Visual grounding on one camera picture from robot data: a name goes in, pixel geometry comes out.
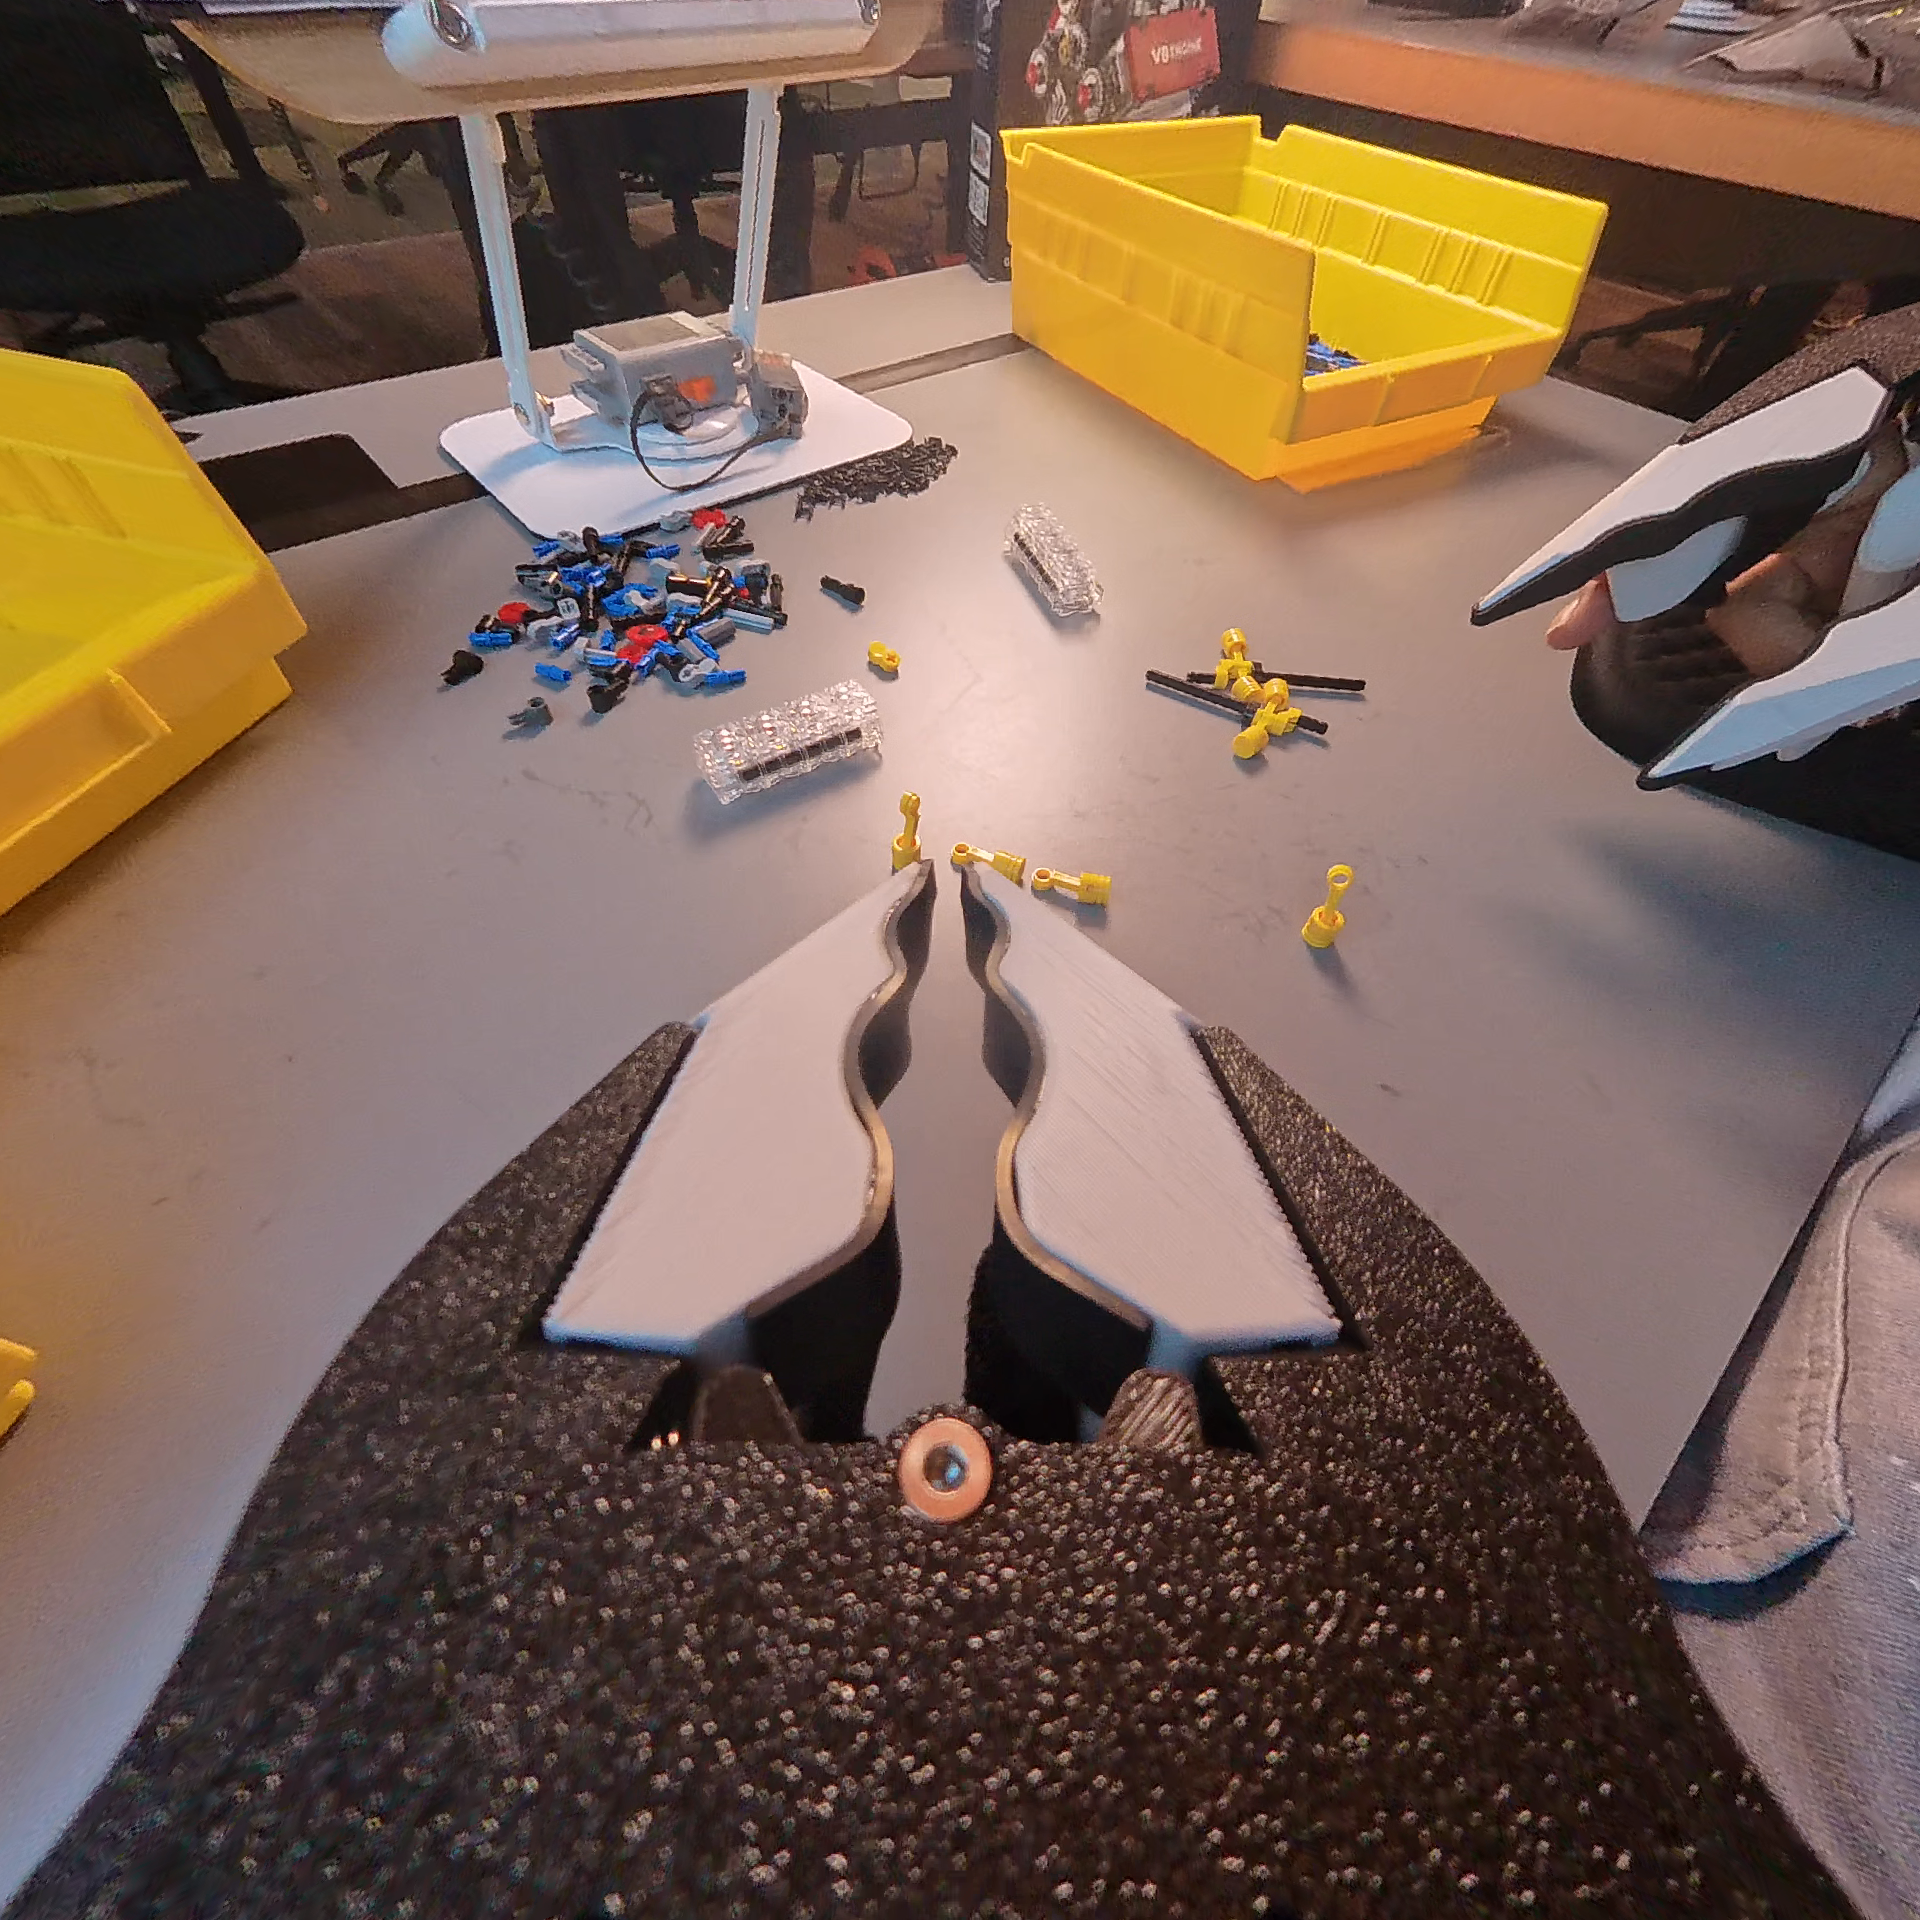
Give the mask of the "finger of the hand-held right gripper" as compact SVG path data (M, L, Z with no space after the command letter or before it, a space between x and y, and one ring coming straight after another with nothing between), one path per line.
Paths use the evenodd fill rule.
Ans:
M1570 522L1472 608L1483 627L1564 597L1592 575L1651 565L1620 618L1687 599L1767 512L1814 512L1853 483L1893 388L1845 368L1699 438L1671 444Z
M1917 696L1917 589L1837 620L1802 662L1740 688L1639 772L1644 789L1760 757L1798 758Z

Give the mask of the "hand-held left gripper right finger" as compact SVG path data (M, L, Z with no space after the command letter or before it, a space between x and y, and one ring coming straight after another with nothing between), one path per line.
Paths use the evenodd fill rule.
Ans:
M1214 1397L1230 1355L1342 1341L1340 1295L1198 1021L990 866L962 871L983 1053L1013 1102L967 1315L967 1398L1091 1438L1140 1370Z

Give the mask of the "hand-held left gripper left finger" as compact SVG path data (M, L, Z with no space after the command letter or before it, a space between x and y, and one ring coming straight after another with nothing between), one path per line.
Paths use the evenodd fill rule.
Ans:
M771 1373L805 1438L862 1438L900 1261L880 1103L909 1059L932 866L917 862L714 1000L542 1332Z

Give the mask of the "black axle with yellow pistons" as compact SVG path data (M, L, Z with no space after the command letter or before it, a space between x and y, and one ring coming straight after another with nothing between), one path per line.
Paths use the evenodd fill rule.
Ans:
M1287 671L1268 667L1253 655L1247 637L1238 629L1227 629L1218 639L1218 661L1212 670L1191 670L1184 680L1191 688L1210 691L1234 699L1237 704L1293 704L1298 692L1322 692L1340 696L1357 696L1367 691L1365 679L1340 679Z
M1272 740L1290 733L1327 736L1327 723L1307 715L1291 702L1291 686L1285 679L1238 676L1232 686L1204 686L1148 670L1142 684L1188 704L1234 715L1238 732L1232 749L1243 760L1261 757Z

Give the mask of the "grey desk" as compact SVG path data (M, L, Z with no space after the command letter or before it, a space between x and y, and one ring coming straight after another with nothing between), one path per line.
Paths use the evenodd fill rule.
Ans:
M488 498L287 549L292 699L5 916L5 1335L38 1354L5 1442L5 1895L138 1725L373 1298L648 1031L871 888L904 789L940 893L882 1106L882 1424L960 1386L1007 1116L956 838L1114 875L1108 910L1052 907L1453 1239L1635 1518L1914 1020L1910 862L1639 789L1574 720L1542 608L1467 620L1671 419L1542 381L1436 464L1296 496L1005 343L1005 287L968 270L758 332L957 455L924 496L747 512L790 614L733 648L733 699L647 686L519 738L522 670L446 691L524 550ZM1091 618L1052 620L1000 554L1036 501L1102 582ZM1234 715L1144 686L1212 670L1227 629L1367 691L1293 694L1327 736L1238 758ZM714 796L696 733L838 680L878 755Z

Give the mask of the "person's right hand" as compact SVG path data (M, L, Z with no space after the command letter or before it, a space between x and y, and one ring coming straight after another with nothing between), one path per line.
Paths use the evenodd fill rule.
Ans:
M1866 476L1837 504L1814 514L1779 550L1738 574L1723 597L1704 610L1707 630L1740 661L1751 679L1772 679L1804 661L1840 610L1856 550L1880 496L1903 476L1894 464ZM1630 599L1651 610L1652 588L1678 588L1687 599L1717 565L1732 558L1743 524L1701 530L1675 554L1622 567Z

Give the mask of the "wooden table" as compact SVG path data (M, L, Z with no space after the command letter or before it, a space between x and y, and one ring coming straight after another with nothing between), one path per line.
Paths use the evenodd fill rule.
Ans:
M1514 36L1483 18L1264 5L1253 77L1338 104L1917 216L1914 111L1717 80L1658 31L1632 31L1607 53Z

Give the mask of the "pile of clear plastic bags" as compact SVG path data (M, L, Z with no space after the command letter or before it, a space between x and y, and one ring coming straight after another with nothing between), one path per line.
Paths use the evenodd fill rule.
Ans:
M1915 2L1525 2L1503 31L1607 53L1693 34L1707 45L1691 66L1710 77L1917 109Z

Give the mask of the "clear cylinder block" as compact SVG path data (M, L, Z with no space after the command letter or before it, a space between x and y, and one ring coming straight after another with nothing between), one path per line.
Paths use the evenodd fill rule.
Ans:
M1091 618L1102 582L1088 556L1045 504L1024 502L1007 518L1000 554L1056 621Z
M858 680L838 680L694 736L700 770L722 805L880 752L880 709Z

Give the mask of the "person's grey sweatshirt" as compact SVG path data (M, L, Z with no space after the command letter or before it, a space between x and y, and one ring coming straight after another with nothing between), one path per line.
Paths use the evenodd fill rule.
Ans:
M1917 1915L1917 1038L1640 1527L1693 1668L1868 1915Z

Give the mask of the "pile of black pins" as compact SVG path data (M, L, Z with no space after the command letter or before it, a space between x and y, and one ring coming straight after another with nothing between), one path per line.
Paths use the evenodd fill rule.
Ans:
M957 448L946 438L909 438L896 448L812 472L795 496L795 522L823 510L874 504L884 498L924 496L954 464Z

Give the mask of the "black toy engine box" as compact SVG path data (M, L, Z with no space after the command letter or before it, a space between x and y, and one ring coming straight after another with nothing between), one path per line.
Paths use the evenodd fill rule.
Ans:
M973 270L1011 274L1004 133L1243 111L1259 14L1259 2L973 2Z

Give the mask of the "white book stand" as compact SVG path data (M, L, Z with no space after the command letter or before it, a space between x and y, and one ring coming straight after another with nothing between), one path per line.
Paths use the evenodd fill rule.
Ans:
M786 87L899 70L932 5L812 2L413 2L199 5L187 36L240 82L341 126L455 120L508 404L443 428L443 455L527 532L602 532L676 508L722 504L904 444L903 419L798 365L798 438L754 444L742 368L757 343ZM610 426L571 391L542 392L506 187L508 111L622 104L684 94L749 95L730 314L741 398L684 434Z

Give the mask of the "grey battery box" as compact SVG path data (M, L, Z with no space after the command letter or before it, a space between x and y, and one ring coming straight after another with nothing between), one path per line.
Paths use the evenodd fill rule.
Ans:
M579 327L563 348L571 391L610 426L684 434L741 398L741 340L687 314Z

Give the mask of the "black office chair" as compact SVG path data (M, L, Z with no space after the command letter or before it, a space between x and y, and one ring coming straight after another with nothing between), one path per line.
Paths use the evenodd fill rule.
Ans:
M284 398L235 380L211 327L287 304L245 300L303 236L267 184L203 166L123 5L3 5L3 307L43 318L30 351L144 340L164 350L173 415Z
M738 172L747 111L741 90L532 114L556 244L597 318L664 311L672 272L684 272L696 296L730 295L733 256L701 239L693 198ZM630 184L670 203L670 244L632 243Z

